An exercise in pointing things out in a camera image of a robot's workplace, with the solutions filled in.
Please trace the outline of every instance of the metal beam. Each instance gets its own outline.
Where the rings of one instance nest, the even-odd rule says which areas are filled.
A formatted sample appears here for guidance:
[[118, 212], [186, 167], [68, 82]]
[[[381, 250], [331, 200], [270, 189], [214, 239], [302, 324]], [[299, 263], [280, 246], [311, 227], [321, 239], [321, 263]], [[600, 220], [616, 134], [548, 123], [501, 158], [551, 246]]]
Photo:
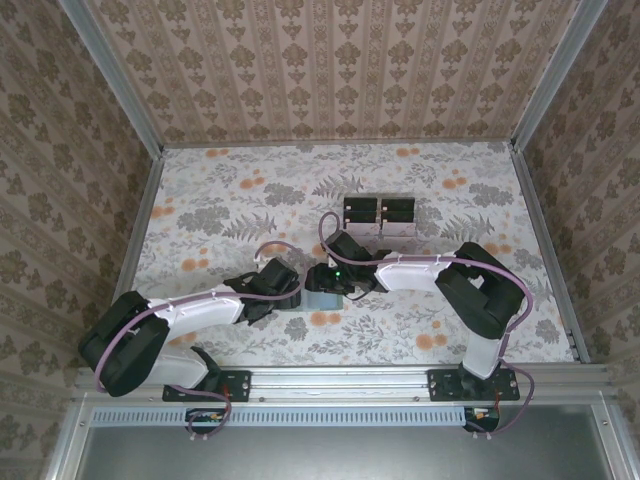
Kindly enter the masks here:
[[560, 317], [562, 318], [565, 327], [571, 330], [580, 361], [588, 363], [591, 360], [589, 358], [587, 344], [582, 336], [580, 324], [578, 323], [576, 312], [573, 309], [571, 297], [569, 297], [569, 290], [567, 289], [567, 284], [562, 276], [562, 269], [560, 268], [556, 251], [553, 248], [551, 235], [547, 229], [547, 223], [544, 220], [542, 207], [538, 201], [536, 189], [533, 185], [531, 175], [529, 174], [529, 168], [527, 167], [527, 163], [524, 159], [524, 154], [517, 148], [514, 149], [514, 147], [509, 146], [509, 149], [511, 150], [511, 160], [513, 161], [516, 176], [520, 182], [520, 190], [522, 191], [522, 196], [524, 197], [525, 204], [527, 205], [527, 210], [529, 210], [529, 218], [531, 219], [533, 231], [536, 234], [538, 245], [540, 246], [540, 253], [542, 254], [542, 260], [544, 260], [547, 275], [549, 276], [549, 283], [551, 284], [553, 296], [555, 297], [556, 304], [558, 305]]
[[583, 0], [576, 8], [513, 133], [512, 140], [520, 150], [531, 140], [606, 4], [607, 0]]
[[89, 50], [93, 61], [111, 87], [120, 106], [127, 114], [151, 159], [158, 160], [161, 154], [160, 137], [156, 134], [153, 122], [147, 116], [144, 104], [129, 83], [122, 66], [100, 31], [98, 23], [91, 15], [87, 2], [84, 0], [60, 0], [60, 4]]
[[163, 168], [164, 159], [162, 158], [153, 162], [151, 165], [151, 171], [149, 172], [147, 184], [144, 188], [144, 194], [140, 201], [136, 221], [133, 224], [127, 253], [125, 254], [122, 262], [120, 275], [118, 276], [118, 283], [116, 284], [116, 288], [113, 292], [112, 301], [115, 301], [120, 295], [131, 290], [131, 286], [133, 285], [138, 263], [140, 262], [140, 253], [144, 246], [144, 237], [147, 233], [147, 227], [149, 226], [149, 218], [151, 218], [151, 211], [153, 210], [153, 203], [156, 200], [156, 193], [160, 187]]

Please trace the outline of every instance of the aluminum frame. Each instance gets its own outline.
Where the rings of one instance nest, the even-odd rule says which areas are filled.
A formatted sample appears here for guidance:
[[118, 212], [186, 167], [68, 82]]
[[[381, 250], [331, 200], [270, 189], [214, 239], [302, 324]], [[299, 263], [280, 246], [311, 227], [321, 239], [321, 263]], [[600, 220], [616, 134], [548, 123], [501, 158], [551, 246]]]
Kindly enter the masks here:
[[520, 182], [520, 190], [524, 197], [525, 205], [529, 211], [529, 218], [531, 218], [531, 224], [533, 231], [538, 240], [540, 246], [540, 253], [542, 254], [542, 260], [544, 261], [549, 276], [549, 283], [551, 284], [551, 290], [553, 290], [553, 296], [556, 299], [558, 305], [558, 311], [560, 317], [565, 326], [571, 331], [571, 336], [575, 342], [575, 349], [578, 352], [580, 361], [583, 363], [589, 363], [589, 351], [587, 350], [587, 344], [582, 336], [580, 325], [578, 324], [578, 318], [573, 309], [571, 298], [569, 297], [569, 290], [567, 284], [562, 276], [562, 270], [556, 251], [553, 248], [553, 242], [551, 241], [551, 235], [547, 229], [547, 223], [544, 220], [544, 214], [542, 213], [542, 207], [538, 201], [536, 195], [536, 189], [533, 185], [533, 180], [529, 174], [529, 167], [524, 159], [524, 154], [517, 147], [509, 146], [511, 153], [511, 161]]
[[[638, 479], [638, 464], [626, 425], [615, 405], [615, 390], [606, 366], [598, 364], [521, 364], [536, 382], [532, 405], [590, 405], [609, 466], [616, 480]], [[380, 367], [242, 367], [252, 372], [249, 404], [254, 407], [367, 407], [487, 406], [492, 402], [431, 402], [428, 372], [454, 365]], [[522, 404], [529, 389], [526, 377], [517, 375]], [[112, 398], [93, 387], [93, 372], [82, 369], [76, 380], [71, 408], [65, 419], [47, 480], [74, 480], [90, 432], [95, 407], [184, 406], [162, 402], [160, 387], [143, 387]], [[199, 403], [199, 407], [219, 403]]]
[[109, 42], [91, 15], [87, 2], [84, 0], [60, 0], [60, 4], [149, 152], [151, 160], [157, 161], [162, 153], [162, 148], [153, 121], [147, 115], [135, 88], [129, 82], [127, 74], [121, 68], [109, 46]]

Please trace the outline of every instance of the black mounting plate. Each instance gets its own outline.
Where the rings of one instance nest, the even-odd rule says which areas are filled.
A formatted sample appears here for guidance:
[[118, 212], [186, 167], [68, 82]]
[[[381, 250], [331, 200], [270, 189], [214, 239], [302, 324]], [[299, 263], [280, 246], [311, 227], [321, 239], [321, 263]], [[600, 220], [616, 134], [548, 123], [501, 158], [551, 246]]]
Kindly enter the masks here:
[[[520, 400], [520, 390], [518, 389], [516, 374], [513, 370], [497, 368], [486, 380], [480, 380], [474, 377], [472, 380], [475, 382], [475, 388], [472, 390], [463, 386], [462, 375], [464, 375], [464, 372], [461, 372], [459, 368], [429, 370], [427, 372], [429, 399], [432, 402], [459, 400], [493, 402], [496, 400], [497, 395], [499, 395], [500, 401]], [[470, 374], [466, 374], [466, 381], [469, 381], [469, 378]]]
[[[228, 395], [232, 402], [248, 402], [251, 392], [251, 371], [250, 370], [222, 370], [220, 379], [216, 385], [214, 393]], [[185, 395], [177, 390], [165, 385], [162, 391], [163, 402], [217, 402], [215, 398], [202, 395]]]

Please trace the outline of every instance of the patterned wallpaper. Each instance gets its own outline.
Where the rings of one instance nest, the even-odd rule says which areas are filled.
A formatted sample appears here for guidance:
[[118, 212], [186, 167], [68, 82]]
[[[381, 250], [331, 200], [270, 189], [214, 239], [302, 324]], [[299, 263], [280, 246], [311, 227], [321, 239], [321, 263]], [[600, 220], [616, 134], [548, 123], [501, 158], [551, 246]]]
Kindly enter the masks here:
[[608, 3], [525, 156], [593, 359], [640, 440], [640, 2]]
[[90, 0], [165, 144], [508, 138], [577, 0]]
[[0, 478], [37, 478], [149, 158], [55, 1], [0, 1]]

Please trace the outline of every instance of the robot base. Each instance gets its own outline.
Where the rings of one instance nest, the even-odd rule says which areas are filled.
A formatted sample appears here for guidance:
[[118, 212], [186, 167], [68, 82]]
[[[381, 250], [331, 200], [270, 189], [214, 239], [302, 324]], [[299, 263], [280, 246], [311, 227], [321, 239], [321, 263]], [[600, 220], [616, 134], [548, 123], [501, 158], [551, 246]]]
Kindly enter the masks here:
[[496, 368], [486, 380], [481, 380], [462, 365], [457, 369], [431, 370], [428, 374], [429, 398], [432, 402], [520, 400], [516, 374], [508, 368]]
[[[251, 392], [250, 370], [222, 370], [216, 362], [201, 348], [191, 347], [204, 361], [209, 372], [193, 390], [213, 392], [224, 395], [231, 402], [248, 402]], [[162, 391], [164, 402], [216, 402], [217, 400], [203, 395], [187, 395], [165, 385]]]

